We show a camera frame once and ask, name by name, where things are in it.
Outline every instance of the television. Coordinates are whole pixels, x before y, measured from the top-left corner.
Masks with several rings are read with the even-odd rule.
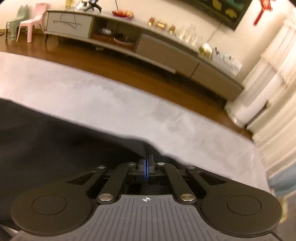
[[[235,30],[252,0],[182,0]]]

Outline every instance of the wall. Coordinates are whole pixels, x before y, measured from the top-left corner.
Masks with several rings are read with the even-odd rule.
[[[38,0],[23,0],[21,4],[30,6],[30,14]],[[64,0],[47,0],[48,8],[60,9],[65,7]],[[4,0],[0,5],[0,29],[5,28],[8,19],[16,15],[18,4],[14,0]],[[168,25],[175,24],[178,28],[191,23],[197,27],[204,40],[207,40],[218,28],[220,22],[200,10],[180,0],[117,0],[118,7],[134,12],[135,18],[147,21],[151,16],[164,19]],[[232,54],[243,63],[237,79],[243,81],[246,75],[260,59],[260,54],[266,49],[271,40],[282,26],[293,6],[288,0],[272,1],[273,11],[265,11],[257,26],[253,22],[261,10],[259,0],[253,0],[242,21],[235,31],[221,25],[210,40],[212,47],[217,46],[221,52]],[[115,0],[100,0],[103,11],[116,9]]]

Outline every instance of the black tripod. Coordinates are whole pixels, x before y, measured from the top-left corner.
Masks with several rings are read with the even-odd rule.
[[[89,9],[92,9],[94,11],[94,8],[96,7],[101,12],[102,11],[102,8],[101,8],[100,5],[97,4],[97,1],[98,0],[88,0],[89,5],[84,9],[84,11],[87,11]]]

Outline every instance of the ribbed surface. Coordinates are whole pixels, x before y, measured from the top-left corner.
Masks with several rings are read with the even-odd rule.
[[[237,238],[210,227],[195,207],[177,203],[171,195],[123,195],[114,204],[100,205],[80,228],[55,237],[36,237],[23,231],[12,241],[276,241],[271,234]]]

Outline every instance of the pink plastic chair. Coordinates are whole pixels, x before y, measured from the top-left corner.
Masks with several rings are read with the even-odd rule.
[[[17,41],[18,41],[18,38],[20,36],[20,28],[22,26],[26,26],[28,28],[28,33],[27,33],[27,35],[28,35],[27,36],[27,42],[28,43],[30,43],[32,41],[32,28],[33,28],[33,25],[39,24],[40,27],[41,27],[42,32],[44,32],[44,29],[42,27],[42,18],[43,18],[43,15],[44,15],[45,11],[46,11],[46,7],[47,7],[46,2],[36,4],[35,17],[33,19],[28,19],[28,20],[22,21],[20,23],[19,31],[18,31],[18,34],[17,34]]]

